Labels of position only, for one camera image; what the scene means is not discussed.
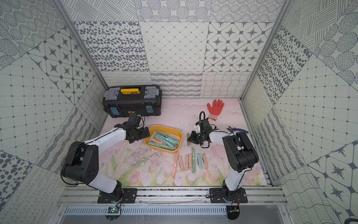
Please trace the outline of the yellow plastic storage tray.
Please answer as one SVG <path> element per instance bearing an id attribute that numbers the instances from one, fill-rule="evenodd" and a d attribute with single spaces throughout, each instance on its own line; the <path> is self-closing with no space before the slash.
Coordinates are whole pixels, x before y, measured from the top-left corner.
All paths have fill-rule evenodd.
<path id="1" fill-rule="evenodd" d="M 154 125 L 149 128 L 150 136 L 144 143 L 151 148 L 176 154 L 181 146 L 183 134 L 180 130 Z"/>

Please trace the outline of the green folding fruit knife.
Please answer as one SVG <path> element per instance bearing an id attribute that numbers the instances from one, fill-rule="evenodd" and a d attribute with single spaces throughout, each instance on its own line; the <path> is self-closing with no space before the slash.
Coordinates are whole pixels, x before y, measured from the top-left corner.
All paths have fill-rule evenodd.
<path id="1" fill-rule="evenodd" d="M 196 172 L 196 153 L 194 147 L 192 147 L 192 173 Z"/>

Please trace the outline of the teal folding fruit knife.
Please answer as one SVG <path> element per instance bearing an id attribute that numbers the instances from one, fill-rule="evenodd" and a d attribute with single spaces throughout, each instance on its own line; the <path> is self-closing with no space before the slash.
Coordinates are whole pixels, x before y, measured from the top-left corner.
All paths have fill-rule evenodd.
<path id="1" fill-rule="evenodd" d="M 197 153 L 197 154 L 196 154 L 196 157 L 197 157 L 198 167 L 199 167 L 200 169 L 202 169 L 202 168 L 203 168 L 203 162 L 202 162 L 201 154 L 200 154 L 200 153 Z"/>

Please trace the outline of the long coral fruit knife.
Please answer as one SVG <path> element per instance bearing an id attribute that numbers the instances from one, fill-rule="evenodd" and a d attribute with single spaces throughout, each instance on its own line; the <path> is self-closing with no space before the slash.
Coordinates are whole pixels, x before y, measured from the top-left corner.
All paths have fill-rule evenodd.
<path id="1" fill-rule="evenodd" d="M 177 153 L 175 154 L 175 159 L 174 159 L 174 164 L 173 164 L 173 169 L 172 169 L 172 178 L 173 180 L 175 179 L 175 176 L 176 176 L 176 171 L 177 171 L 177 162 L 178 162 L 178 159 L 179 159 L 179 151 L 177 151 Z"/>

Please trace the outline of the pink folding fruit knife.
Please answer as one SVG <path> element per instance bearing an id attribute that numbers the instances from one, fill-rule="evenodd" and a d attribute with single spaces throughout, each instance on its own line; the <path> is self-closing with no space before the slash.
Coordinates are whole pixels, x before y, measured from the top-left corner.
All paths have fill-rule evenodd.
<path id="1" fill-rule="evenodd" d="M 184 171 L 185 170 L 184 163 L 183 163 L 182 156 L 180 156 L 180 155 L 178 157 L 178 163 L 179 163 L 180 171 Z"/>

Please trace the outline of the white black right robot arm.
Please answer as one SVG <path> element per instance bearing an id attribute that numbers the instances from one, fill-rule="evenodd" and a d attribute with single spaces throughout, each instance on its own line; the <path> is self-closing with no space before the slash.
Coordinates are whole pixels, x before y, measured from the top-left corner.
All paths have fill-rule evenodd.
<path id="1" fill-rule="evenodd" d="M 245 173 L 251 171 L 259 162 L 259 156 L 254 149 L 248 131 L 239 128 L 228 128 L 221 131 L 209 123 L 204 111 L 199 114 L 199 121 L 195 124 L 187 140 L 201 148 L 209 148 L 210 144 L 224 146 L 228 163 L 231 167 L 229 175 L 223 181 L 222 194 L 226 201 L 243 193 L 242 180 Z"/>

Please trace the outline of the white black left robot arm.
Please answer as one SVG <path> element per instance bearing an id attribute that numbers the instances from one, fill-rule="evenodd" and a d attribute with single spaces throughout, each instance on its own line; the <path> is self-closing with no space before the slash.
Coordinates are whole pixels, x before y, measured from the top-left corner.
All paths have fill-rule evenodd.
<path id="1" fill-rule="evenodd" d="M 116 124 L 110 131 L 85 142 L 76 141 L 70 145 L 62 162 L 61 178 L 85 184 L 106 194 L 120 194 L 121 183 L 103 174 L 99 168 L 99 157 L 115 144 L 135 141 L 150 136 L 141 116 L 131 114 L 122 124 Z"/>

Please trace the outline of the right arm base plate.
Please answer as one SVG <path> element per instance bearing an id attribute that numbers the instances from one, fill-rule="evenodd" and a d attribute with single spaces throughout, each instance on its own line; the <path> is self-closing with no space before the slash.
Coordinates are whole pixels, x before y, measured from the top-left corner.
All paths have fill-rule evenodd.
<path id="1" fill-rule="evenodd" d="M 244 188 L 229 191 L 225 187 L 210 188 L 206 196 L 211 203 L 247 203 L 248 198 Z"/>

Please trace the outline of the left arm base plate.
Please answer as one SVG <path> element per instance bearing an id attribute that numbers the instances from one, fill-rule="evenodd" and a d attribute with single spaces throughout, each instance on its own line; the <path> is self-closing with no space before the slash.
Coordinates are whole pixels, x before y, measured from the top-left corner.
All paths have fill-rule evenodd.
<path id="1" fill-rule="evenodd" d="M 100 191 L 98 203 L 135 203 L 137 192 L 137 188 L 120 188 L 113 193 Z"/>

